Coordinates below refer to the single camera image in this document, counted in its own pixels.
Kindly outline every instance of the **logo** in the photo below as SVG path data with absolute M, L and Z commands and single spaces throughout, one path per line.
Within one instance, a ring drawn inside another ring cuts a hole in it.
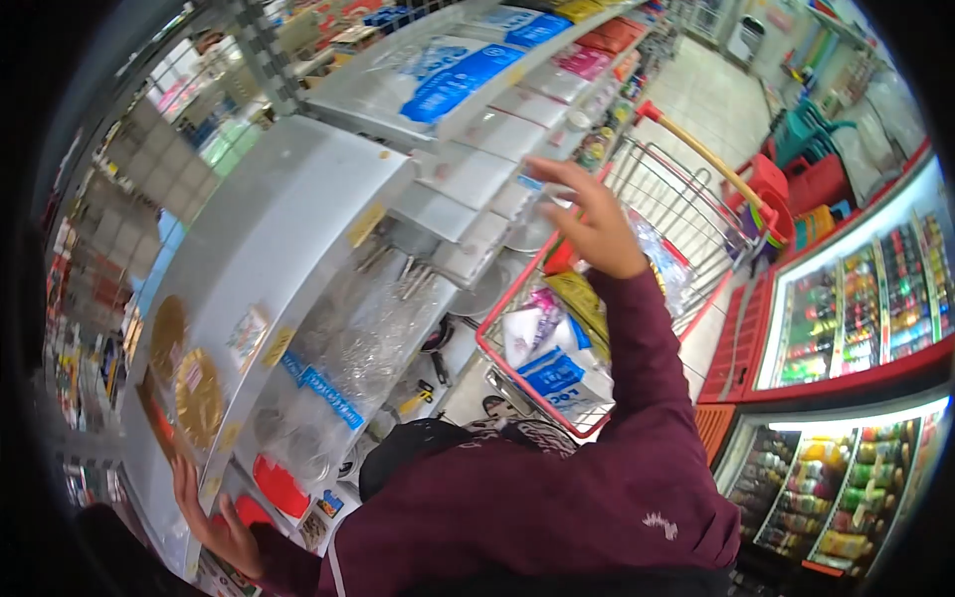
M 653 512 L 647 514 L 644 518 L 644 524 L 646 526 L 661 526 L 663 527 L 663 534 L 667 537 L 667 541 L 673 541 L 676 539 L 676 523 L 670 522 L 667 519 L 660 516 L 659 512 Z

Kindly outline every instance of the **yellow handle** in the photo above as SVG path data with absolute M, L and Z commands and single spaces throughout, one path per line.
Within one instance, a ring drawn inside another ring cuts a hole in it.
M 716 168 L 716 170 L 722 174 L 726 180 L 730 182 L 730 184 L 739 189 L 739 192 L 742 193 L 743 198 L 750 202 L 750 205 L 753 206 L 753 209 L 762 209 L 763 200 L 759 199 L 750 186 L 746 184 L 743 179 L 739 178 L 739 175 L 733 172 L 730 167 L 726 165 L 726 163 L 724 163 L 720 158 L 715 156 L 709 149 L 707 149 L 703 143 L 696 140 L 690 135 L 690 133 L 662 114 L 656 118 L 656 121 L 659 122 L 660 125 L 665 129 L 676 135 L 676 137 L 682 140 L 685 144 L 689 145 L 693 151 L 703 156 L 704 160 L 712 164 L 712 167 Z

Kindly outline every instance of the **beverage cooler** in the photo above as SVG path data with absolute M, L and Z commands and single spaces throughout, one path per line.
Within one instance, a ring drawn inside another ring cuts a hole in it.
M 937 158 L 738 288 L 700 404 L 836 396 L 947 374 L 955 236 Z
M 743 543 L 833 576 L 877 569 L 932 484 L 948 403 L 943 385 L 853 408 L 740 412 L 714 477 L 739 506 Z
M 697 422 L 750 553 L 849 583 L 891 560 L 950 427 L 953 242 L 927 155 L 733 293 Z

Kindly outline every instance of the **frying pan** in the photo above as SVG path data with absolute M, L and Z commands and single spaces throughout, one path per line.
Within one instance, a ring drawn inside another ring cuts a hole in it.
M 424 346 L 421 347 L 421 352 L 431 355 L 431 360 L 435 363 L 437 381 L 445 388 L 451 387 L 451 380 L 448 375 L 448 368 L 444 365 L 444 358 L 441 356 L 440 350 L 448 343 L 448 340 L 450 340 L 453 335 L 455 335 L 455 328 L 448 320 L 448 316 L 445 315 L 441 317 L 441 321 L 437 324 L 437 327 L 432 330 L 428 339 L 425 340 Z

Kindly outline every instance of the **round gold plate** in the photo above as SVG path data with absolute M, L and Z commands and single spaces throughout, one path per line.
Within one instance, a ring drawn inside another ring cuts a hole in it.
M 182 358 L 176 376 L 176 413 L 186 436 L 208 450 L 223 424 L 223 393 L 212 357 L 194 349 Z
M 181 351 L 184 338 L 185 307 L 180 297 L 170 294 L 156 311 L 153 335 L 149 340 L 149 360 L 153 366 L 153 372 L 167 387 L 172 382 L 176 369 L 176 363 L 173 362 L 170 352 L 176 346 Z

